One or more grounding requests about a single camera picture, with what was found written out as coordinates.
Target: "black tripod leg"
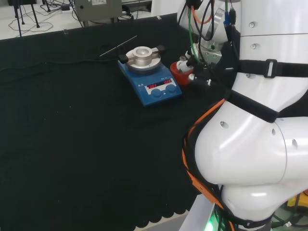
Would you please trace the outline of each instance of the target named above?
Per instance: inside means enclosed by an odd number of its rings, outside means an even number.
[[[31,8],[32,8],[32,11],[33,11],[33,15],[34,15],[34,18],[35,18],[35,22],[37,23],[37,28],[40,28],[39,23],[38,23],[38,19],[37,19],[37,15],[35,14],[35,10],[34,10],[34,8],[33,8],[33,4],[31,4]]]
[[[51,10],[50,10],[50,8],[49,8],[49,5],[48,5],[47,0],[45,0],[45,2],[46,2],[46,6],[47,6],[47,11],[50,12]]]
[[[21,37],[21,29],[20,29],[20,24],[19,24],[19,17],[18,17],[18,10],[17,10],[17,2],[14,3],[14,10],[15,10],[15,17],[17,17],[19,35],[20,35],[20,37]]]
[[[21,24],[24,25],[24,18],[23,18],[23,13],[21,12],[21,5],[20,5],[20,0],[18,0],[18,7],[19,7],[19,11],[20,11],[20,15],[21,15]]]

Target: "black strap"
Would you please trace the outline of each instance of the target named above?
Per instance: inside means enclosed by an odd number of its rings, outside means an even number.
[[[271,218],[273,217],[274,214],[272,214],[269,218],[266,218],[265,220],[260,220],[260,221],[252,221],[252,220],[243,220],[240,218],[237,218],[235,216],[230,215],[226,211],[220,209],[220,212],[222,213],[222,216],[231,221],[234,224],[242,225],[247,229],[253,229],[257,228],[263,225],[266,225],[268,222],[271,221]]]
[[[282,77],[308,77],[308,64],[291,64],[279,63],[275,59],[268,59],[266,61],[258,60],[240,60],[238,72],[261,75],[265,78]]]
[[[268,123],[273,123],[279,116],[279,112],[264,106],[257,101],[254,101],[236,91],[227,90],[225,93],[225,100],[232,103],[233,105],[247,111],[248,113],[263,119]]]

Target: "strap buckle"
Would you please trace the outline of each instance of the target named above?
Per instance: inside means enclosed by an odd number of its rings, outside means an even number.
[[[272,63],[271,74],[270,74],[270,76],[268,76],[271,63]],[[265,61],[265,65],[264,65],[263,76],[265,78],[275,78],[276,74],[277,74],[277,60],[276,59],[267,59]]]

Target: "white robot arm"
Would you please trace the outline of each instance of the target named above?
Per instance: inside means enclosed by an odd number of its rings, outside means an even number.
[[[199,19],[207,3],[204,0],[196,11]],[[308,64],[308,1],[232,3],[241,32],[240,60]],[[223,4],[216,0],[214,12],[224,9]],[[187,12],[188,8],[180,22],[185,28]],[[214,51],[220,52],[222,43],[227,41],[223,21],[224,18],[211,41],[202,41],[204,50],[215,44]],[[210,24],[204,25],[204,36]],[[197,31],[194,23],[192,29]],[[238,73],[232,90],[280,112],[305,94],[308,77],[265,78]],[[277,118],[269,123],[226,101],[200,132],[195,160],[208,182],[224,185],[222,200],[236,217],[266,220],[281,204],[308,188],[308,117]],[[239,229],[250,230],[243,226]]]

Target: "red container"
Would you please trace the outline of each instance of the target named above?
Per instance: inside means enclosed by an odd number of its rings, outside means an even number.
[[[170,66],[170,71],[179,85],[186,85],[190,83],[188,76],[193,73],[193,70],[186,72],[186,73],[180,73],[177,69],[177,62],[174,62]]]

